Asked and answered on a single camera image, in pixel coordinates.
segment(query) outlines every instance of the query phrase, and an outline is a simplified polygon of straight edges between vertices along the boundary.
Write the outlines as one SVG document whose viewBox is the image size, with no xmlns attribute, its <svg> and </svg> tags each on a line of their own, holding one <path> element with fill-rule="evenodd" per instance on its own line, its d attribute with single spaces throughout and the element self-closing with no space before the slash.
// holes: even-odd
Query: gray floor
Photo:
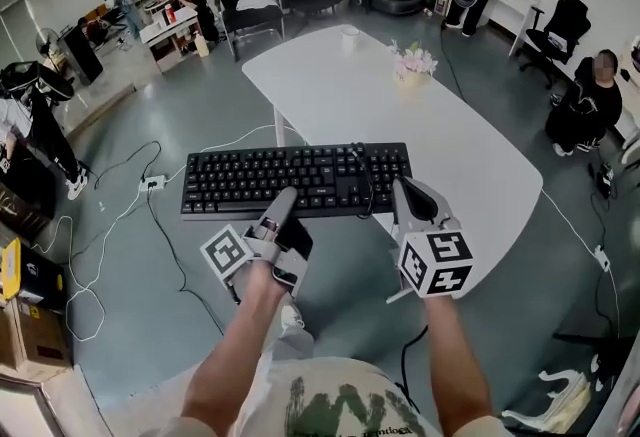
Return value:
<svg viewBox="0 0 640 437">
<path fill-rule="evenodd" d="M 456 91 L 442 56 L 435 20 L 422 15 L 366 16 L 360 9 L 342 9 L 335 17 L 313 21 L 303 33 L 341 22 L 350 22 L 385 43 L 391 38 L 407 44 L 420 39 L 423 47 L 441 61 L 436 78 Z M 299 26 L 299 21 L 290 20 L 288 31 Z M 491 31 L 483 30 L 473 39 L 447 32 L 444 40 L 469 104 L 540 170 L 545 189 L 587 243 L 595 246 L 601 231 L 589 206 L 592 188 L 586 174 L 588 157 L 576 154 L 559 158 L 553 153 L 543 132 L 549 106 L 542 75 L 521 74 L 507 56 L 509 45 Z M 183 165 L 188 152 L 234 140 L 257 126 L 272 123 L 269 103 L 244 77 L 241 65 L 277 43 L 275 35 L 246 42 L 239 49 L 237 64 L 231 60 L 226 44 L 205 60 L 193 58 L 182 63 L 85 132 L 75 145 L 78 156 L 101 172 L 141 144 L 158 140 L 162 154 L 151 171 L 172 175 Z M 318 76 L 325 75 L 319 65 Z M 304 97 L 304 87 L 300 91 Z M 293 134 L 289 138 L 292 143 L 298 140 Z M 267 129 L 239 147 L 272 145 L 275 136 Z M 83 249 L 133 201 L 142 169 L 155 154 L 153 147 L 109 173 L 97 191 L 88 188 L 76 203 L 60 205 L 60 214 L 72 215 L 76 222 L 74 251 Z M 612 141 L 605 143 L 602 154 L 617 164 L 618 150 Z M 152 204 L 183 260 L 188 286 L 210 304 L 223 323 L 228 323 L 234 305 L 198 251 L 200 244 L 223 224 L 180 220 L 181 181 L 180 176 L 154 195 Z M 623 334 L 633 332 L 640 323 L 633 303 L 638 292 L 635 270 L 640 228 L 635 222 L 639 199 L 640 190 L 615 202 L 605 217 Z M 316 354 L 367 360 L 400 379 L 402 344 L 419 332 L 425 315 L 416 297 L 391 306 L 384 303 L 395 289 L 395 274 L 387 254 L 390 238 L 375 221 L 356 218 L 309 220 L 305 225 L 315 247 L 299 304 L 317 338 Z M 65 229 L 54 250 L 59 260 L 66 256 L 67 238 Z M 95 276 L 101 244 L 102 238 L 74 261 L 81 282 Z M 593 308 L 598 274 L 598 265 L 541 196 L 512 250 L 459 304 L 470 340 L 489 378 L 496 409 L 504 408 L 539 372 L 543 351 L 556 329 L 592 335 L 606 332 L 606 323 Z M 200 303 L 188 294 L 177 293 L 181 282 L 148 209 L 142 207 L 116 226 L 107 242 L 100 280 L 95 284 L 107 311 L 106 321 L 95 339 L 74 342 L 75 360 L 81 364 L 101 407 L 112 406 L 186 370 L 202 360 L 220 339 Z M 608 282 L 602 283 L 600 295 L 603 310 L 612 314 Z M 81 335 L 92 334 L 100 321 L 95 301 L 86 293 L 74 302 L 71 314 Z M 410 350 L 407 375 L 413 399 L 435 421 L 425 349 L 422 343 Z"/>
</svg>

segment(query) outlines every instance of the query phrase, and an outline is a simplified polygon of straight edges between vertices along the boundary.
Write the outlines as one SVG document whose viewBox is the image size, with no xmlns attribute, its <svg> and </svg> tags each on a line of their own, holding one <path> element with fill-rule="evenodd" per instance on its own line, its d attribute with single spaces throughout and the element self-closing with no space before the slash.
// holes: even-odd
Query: fan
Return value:
<svg viewBox="0 0 640 437">
<path fill-rule="evenodd" d="M 58 71 L 56 63 L 51 58 L 51 55 L 60 52 L 60 46 L 58 46 L 58 34 L 51 28 L 43 28 L 36 35 L 36 49 L 44 58 L 48 58 L 53 65 L 53 68 Z"/>
</svg>

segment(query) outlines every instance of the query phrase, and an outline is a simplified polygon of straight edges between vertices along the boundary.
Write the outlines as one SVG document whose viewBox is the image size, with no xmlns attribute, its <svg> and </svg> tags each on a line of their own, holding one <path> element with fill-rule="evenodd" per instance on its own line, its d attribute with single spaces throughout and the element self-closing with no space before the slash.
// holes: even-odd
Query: black keyboard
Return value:
<svg viewBox="0 0 640 437">
<path fill-rule="evenodd" d="M 254 220 L 287 186 L 298 190 L 298 218 L 387 213 L 399 176 L 411 177 L 401 143 L 190 154 L 181 213 L 184 220 Z"/>
</svg>

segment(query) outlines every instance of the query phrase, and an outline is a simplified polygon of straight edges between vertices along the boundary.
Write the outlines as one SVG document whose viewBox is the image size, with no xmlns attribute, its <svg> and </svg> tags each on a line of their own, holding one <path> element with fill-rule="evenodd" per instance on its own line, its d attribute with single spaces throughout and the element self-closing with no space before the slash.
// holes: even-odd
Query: black pants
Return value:
<svg viewBox="0 0 640 437">
<path fill-rule="evenodd" d="M 467 35 L 473 35 L 476 33 L 476 29 L 478 27 L 478 22 L 482 17 L 482 13 L 484 12 L 484 8 L 489 3 L 489 0 L 478 0 L 473 7 L 469 9 L 467 12 L 467 17 L 464 20 L 464 27 L 462 31 Z M 460 18 L 464 13 L 464 8 L 458 5 L 455 1 L 451 2 L 451 7 L 449 7 L 449 13 L 447 14 L 447 23 L 450 25 L 459 25 Z"/>
<path fill-rule="evenodd" d="M 75 183 L 78 179 L 78 162 L 73 149 L 62 134 L 44 96 L 35 90 L 31 93 L 31 119 L 33 123 L 27 142 L 42 151 L 49 161 L 60 167 L 69 181 Z"/>
</svg>

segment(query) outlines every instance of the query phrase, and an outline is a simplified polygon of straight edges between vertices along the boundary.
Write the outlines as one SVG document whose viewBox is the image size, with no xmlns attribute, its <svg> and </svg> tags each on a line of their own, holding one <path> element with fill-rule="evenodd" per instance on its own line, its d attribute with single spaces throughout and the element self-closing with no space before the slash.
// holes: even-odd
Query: white sneaker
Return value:
<svg viewBox="0 0 640 437">
<path fill-rule="evenodd" d="M 571 152 L 566 152 L 561 146 L 560 144 L 553 144 L 553 150 L 556 152 L 556 154 L 558 156 L 571 156 L 573 154 L 573 151 Z"/>
<path fill-rule="evenodd" d="M 70 201 L 76 200 L 78 195 L 80 195 L 80 192 L 85 186 L 87 186 L 88 181 L 89 178 L 87 177 L 87 171 L 84 168 L 80 169 L 80 172 L 78 172 L 78 178 L 75 183 L 67 180 L 67 186 L 69 187 L 68 197 Z"/>
<path fill-rule="evenodd" d="M 280 323 L 282 324 L 282 330 L 287 330 L 290 327 L 304 328 L 304 321 L 302 321 L 302 316 L 298 308 L 293 305 L 293 300 L 286 300 L 282 306 Z"/>
</svg>

